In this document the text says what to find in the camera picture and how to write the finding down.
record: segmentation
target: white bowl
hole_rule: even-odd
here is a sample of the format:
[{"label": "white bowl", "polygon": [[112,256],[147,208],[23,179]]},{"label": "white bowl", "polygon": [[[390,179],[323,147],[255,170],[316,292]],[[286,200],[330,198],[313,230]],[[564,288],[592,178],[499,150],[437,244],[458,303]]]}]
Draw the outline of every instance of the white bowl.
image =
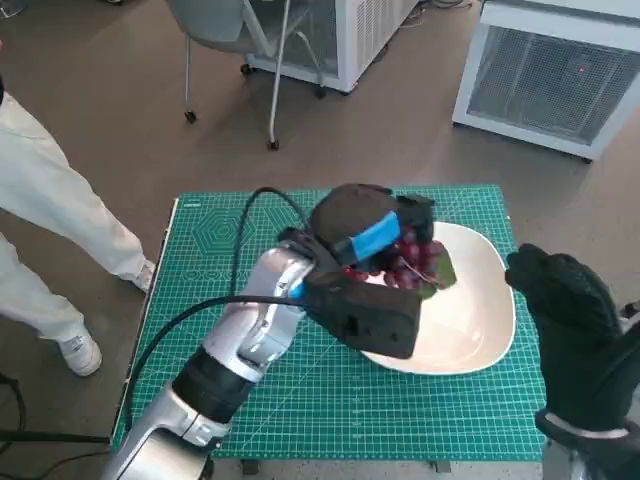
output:
[{"label": "white bowl", "polygon": [[[505,356],[516,329],[511,288],[494,246],[475,230],[435,223],[435,240],[451,255],[458,281],[422,302],[420,331],[408,360],[362,352],[386,368],[423,375],[459,375]],[[369,282],[384,284],[382,275]]]}]

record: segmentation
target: gray floor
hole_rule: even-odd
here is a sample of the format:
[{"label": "gray floor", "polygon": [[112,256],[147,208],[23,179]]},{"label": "gray floor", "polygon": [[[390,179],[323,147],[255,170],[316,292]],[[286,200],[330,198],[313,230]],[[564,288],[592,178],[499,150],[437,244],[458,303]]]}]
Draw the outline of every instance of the gray floor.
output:
[{"label": "gray floor", "polygon": [[[163,2],[130,0],[122,8],[91,0],[30,3],[19,17],[0,21],[7,87],[140,236],[149,257],[158,253],[172,199],[187,190],[328,187],[355,180],[495,182],[504,190],[518,241],[577,255],[601,273],[618,301],[640,296],[640,115],[590,167],[485,132],[452,129],[477,6],[430,11],[421,26],[402,30],[349,98],[331,94],[318,101],[305,85],[285,81],[278,123],[283,148],[268,153],[270,78],[260,74],[245,82],[237,57],[196,49],[200,120],[185,124],[182,37]],[[29,426],[108,434],[142,297],[61,238],[2,213],[0,231],[27,265],[86,314],[104,353],[101,371],[78,379],[28,328],[0,322],[0,365],[20,379]],[[0,395],[4,428],[15,411],[6,392]],[[0,470],[36,473],[54,459],[88,450],[14,448],[0,459]],[[100,464],[85,461],[51,478],[94,478]],[[227,474],[219,478],[239,475],[234,464],[222,467]],[[273,462],[262,478],[429,478],[428,471],[417,463]],[[539,478],[534,465],[455,465],[454,473],[451,478]]]}]

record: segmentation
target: shoe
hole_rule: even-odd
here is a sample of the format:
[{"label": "shoe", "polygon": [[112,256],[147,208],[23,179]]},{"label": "shoe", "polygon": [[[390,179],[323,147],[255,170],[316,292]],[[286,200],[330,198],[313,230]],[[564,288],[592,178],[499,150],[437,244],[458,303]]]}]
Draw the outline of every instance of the shoe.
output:
[{"label": "shoe", "polygon": [[84,325],[70,339],[58,341],[58,346],[65,362],[76,375],[87,377],[102,365],[100,347]]},{"label": "shoe", "polygon": [[140,270],[140,273],[138,275],[131,279],[131,283],[133,283],[144,293],[149,293],[149,288],[151,288],[151,280],[153,280],[153,272],[155,271],[156,264],[150,262],[149,260],[145,260],[144,265],[142,265],[142,270]]}]

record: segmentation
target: white cabinet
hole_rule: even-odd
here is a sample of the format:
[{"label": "white cabinet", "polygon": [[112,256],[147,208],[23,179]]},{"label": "white cabinet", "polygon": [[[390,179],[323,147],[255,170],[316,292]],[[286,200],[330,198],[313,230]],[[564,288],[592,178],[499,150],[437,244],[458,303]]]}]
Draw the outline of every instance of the white cabinet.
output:
[{"label": "white cabinet", "polygon": [[[640,21],[611,15],[636,2],[566,8],[576,3],[487,1],[454,122],[599,158],[640,103]],[[598,5],[606,14],[591,11]]]}]

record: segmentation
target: table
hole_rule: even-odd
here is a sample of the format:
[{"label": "table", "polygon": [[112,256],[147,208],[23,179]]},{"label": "table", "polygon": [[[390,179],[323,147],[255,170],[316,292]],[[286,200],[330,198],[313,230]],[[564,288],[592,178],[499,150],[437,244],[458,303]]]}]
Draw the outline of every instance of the table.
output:
[{"label": "table", "polygon": [[[402,187],[436,201],[438,220],[485,235],[503,258],[514,239],[497,186]],[[327,191],[295,191],[306,210]],[[186,193],[176,200],[137,355],[182,310],[226,294],[233,240],[247,193]],[[297,225],[279,198],[256,202],[243,238],[239,283],[276,234]],[[309,319],[233,420],[218,457],[242,459],[521,460],[541,458],[533,414],[544,404],[535,326],[516,295],[514,344],[482,372],[431,377],[385,370],[340,345]],[[134,415],[173,378],[221,308],[184,322],[160,344],[141,376]],[[114,443],[122,440],[116,422]]]}]

